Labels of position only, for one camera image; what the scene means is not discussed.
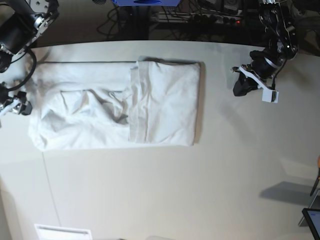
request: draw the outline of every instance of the white vent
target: white vent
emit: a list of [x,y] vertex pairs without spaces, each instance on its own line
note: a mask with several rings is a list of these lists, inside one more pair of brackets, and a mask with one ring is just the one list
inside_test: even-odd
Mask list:
[[91,231],[35,224],[39,240],[93,240]]

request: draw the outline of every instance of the black tablet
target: black tablet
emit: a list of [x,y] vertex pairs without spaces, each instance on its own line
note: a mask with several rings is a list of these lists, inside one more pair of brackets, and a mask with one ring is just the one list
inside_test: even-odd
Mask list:
[[309,225],[315,240],[320,240],[320,210],[305,208],[302,210],[303,216]]

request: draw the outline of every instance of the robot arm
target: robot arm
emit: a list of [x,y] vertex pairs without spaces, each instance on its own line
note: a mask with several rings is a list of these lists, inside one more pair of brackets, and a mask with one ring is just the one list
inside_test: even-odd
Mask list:
[[245,96],[252,90],[262,89],[262,100],[277,103],[279,92],[276,91],[276,78],[287,60],[294,58],[298,52],[296,29],[288,7],[282,7],[275,0],[261,0],[259,18],[265,26],[268,47],[263,51],[252,51],[251,64],[234,67],[239,73],[233,93],[236,97]]
[[0,73],[58,17],[57,0],[6,0],[15,13],[0,27]]
[[0,116],[7,112],[29,115],[32,105],[27,101],[26,93],[19,91],[14,96],[9,92],[22,87],[32,76],[37,59],[29,46],[46,31],[59,16],[57,0],[6,0],[15,13],[0,26],[0,73],[5,72],[12,57],[22,52],[28,53],[33,66],[26,78],[17,86],[6,88],[0,83]]

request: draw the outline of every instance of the cable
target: cable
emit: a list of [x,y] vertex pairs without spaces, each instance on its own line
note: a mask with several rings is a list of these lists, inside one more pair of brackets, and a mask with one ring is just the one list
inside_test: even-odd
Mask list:
[[288,61],[288,59],[287,59],[287,56],[286,56],[285,59],[284,59],[284,62],[283,62],[283,64],[282,64],[282,66],[281,66],[280,69],[276,72],[276,74],[273,76],[273,78],[272,78],[272,85],[271,85],[271,89],[272,89],[272,90],[275,90],[275,89],[276,89],[276,78],[277,78],[278,74],[282,71],[282,69],[284,69],[287,61]]
[[32,74],[34,74],[34,72],[36,70],[36,66],[37,66],[37,57],[36,57],[36,55],[34,54],[34,52],[30,48],[26,49],[26,53],[28,53],[30,55],[30,57],[32,58],[31,70],[28,73],[28,75],[25,77],[25,79],[22,82],[20,82],[17,86],[8,88],[7,89],[8,92],[12,92],[12,91],[18,90],[23,85],[25,85],[29,81],[29,79],[31,78]]
[[181,4],[183,3],[184,0],[181,0],[180,3],[178,4],[178,6],[176,6],[176,9],[179,11],[179,12],[182,12],[182,9],[181,9]]
[[176,11],[173,11],[175,14],[170,14],[171,17],[174,17],[174,18],[178,18],[178,19],[182,19],[182,20],[186,20],[188,21],[190,19],[190,15],[178,15],[178,13]]
[[315,33],[315,35],[318,37],[318,39],[320,40],[320,34],[319,33],[317,33],[317,31],[316,30],[311,30],[312,32],[314,32]]
[[5,68],[8,68],[11,64],[14,64],[14,63],[18,62],[18,61],[19,61],[20,59],[22,59],[26,54],[27,54],[27,52],[25,52],[25,53],[24,53],[21,57],[19,57],[18,59],[10,62],[10,63],[7,64],[7,65],[5,65],[3,68],[4,68],[4,69],[5,69]]
[[286,53],[286,48],[285,48],[285,42],[283,41],[282,37],[270,26],[270,24],[263,20],[264,24],[267,26],[268,29],[270,29],[280,40],[280,42],[282,43],[283,46],[283,53],[284,53],[284,62],[282,64],[282,66],[280,67],[280,69],[276,72],[276,74],[273,76],[272,78],[272,85],[271,85],[271,89],[275,90],[276,89],[276,78],[278,76],[278,74],[284,69],[287,61],[288,61],[288,57],[287,57],[287,53]]
[[[163,9],[164,14],[166,16],[166,20],[168,21],[168,24],[170,25],[168,14],[167,14],[167,12],[166,12],[166,10],[165,10],[165,8],[163,6],[162,6],[162,9]],[[170,28],[170,31],[171,31],[172,35],[175,37],[175,39],[179,40],[178,37],[176,36],[175,32],[172,30],[171,26],[169,26],[169,28]]]
[[117,25],[117,23],[115,22],[109,29],[108,34],[106,35],[106,39],[108,40],[111,36],[112,33],[112,29],[114,29],[114,27]]
[[26,54],[27,54],[27,52],[24,52],[24,54],[23,54],[21,57],[19,57],[18,59],[12,61],[12,62],[10,63],[10,65],[11,65],[11,64],[14,64],[15,62],[18,62],[18,61],[19,61],[20,59],[22,59]]
[[120,14],[119,14],[118,9],[116,9],[116,20],[118,22],[118,31],[120,31],[120,29],[122,28],[121,22],[119,21],[119,19],[120,19]]
[[167,39],[168,37],[172,36],[173,34],[174,34],[174,32],[172,31],[172,33],[170,33],[169,35],[165,36],[165,37],[162,38],[161,40],[165,40],[165,39]]
[[232,16],[232,17],[237,17],[238,16],[238,15],[227,14],[225,12],[222,13],[220,10],[218,10],[216,8],[216,6],[214,4],[210,5],[210,7],[213,8],[213,9],[208,9],[208,8],[204,7],[203,5],[201,6],[201,4],[199,4],[198,0],[195,0],[195,1],[200,6],[200,9],[203,9],[205,11],[214,12],[214,13],[220,15],[220,16]]
[[188,2],[188,6],[189,6],[189,10],[191,10],[191,12],[192,13],[195,13],[196,11],[192,8],[192,6],[191,6],[191,2],[192,0],[189,0],[189,2]]
[[194,4],[194,2],[192,1],[192,0],[189,0],[189,7],[191,6],[191,4],[196,8],[196,10],[198,11],[198,12],[200,12],[200,15],[202,16],[202,9],[201,9],[201,7],[199,8],[196,4]]
[[107,14],[107,20],[105,22],[103,22],[102,24],[100,24],[95,30],[101,34],[106,36],[107,38],[109,38],[109,35],[106,34],[105,32],[100,31],[100,28],[102,28],[104,25],[106,25],[108,22],[113,22],[113,23],[117,23],[117,21],[113,20],[112,17],[119,14],[118,12],[116,12],[115,14],[113,14],[112,16],[110,16],[110,14],[114,11],[118,11],[119,6],[116,6],[115,8],[111,9],[108,14]]

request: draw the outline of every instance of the white towel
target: white towel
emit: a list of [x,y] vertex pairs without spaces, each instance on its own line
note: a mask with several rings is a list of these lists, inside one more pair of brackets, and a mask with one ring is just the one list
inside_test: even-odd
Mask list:
[[44,63],[32,80],[41,151],[194,143],[199,64]]

